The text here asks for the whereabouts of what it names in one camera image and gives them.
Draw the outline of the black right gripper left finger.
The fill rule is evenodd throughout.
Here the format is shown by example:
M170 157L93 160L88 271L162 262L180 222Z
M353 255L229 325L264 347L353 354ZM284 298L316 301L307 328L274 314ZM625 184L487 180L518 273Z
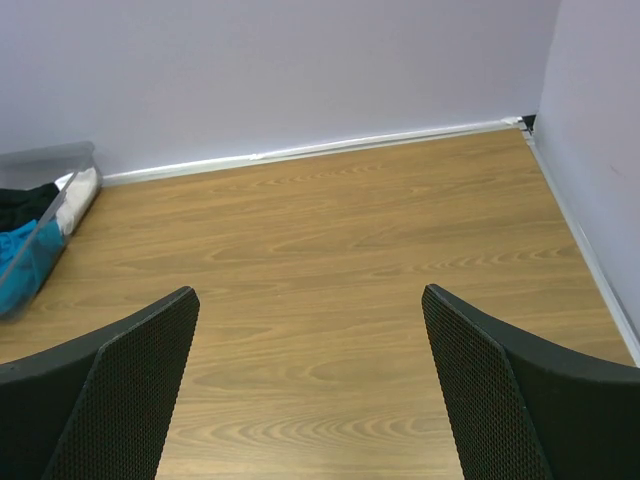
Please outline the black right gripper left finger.
M153 479L198 320L182 287L1 366L4 479Z

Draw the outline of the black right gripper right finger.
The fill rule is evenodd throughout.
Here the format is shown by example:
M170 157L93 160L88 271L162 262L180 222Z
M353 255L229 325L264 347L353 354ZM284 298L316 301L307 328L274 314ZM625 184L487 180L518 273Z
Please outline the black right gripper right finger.
M435 284L422 310L464 478L638 478L638 368L557 345Z

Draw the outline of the black t shirt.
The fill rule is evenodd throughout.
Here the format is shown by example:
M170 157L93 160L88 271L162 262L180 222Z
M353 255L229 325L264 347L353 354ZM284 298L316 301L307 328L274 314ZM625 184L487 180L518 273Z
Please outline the black t shirt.
M59 193L54 183L28 190L1 189L1 231L13 231L32 220L38 221Z

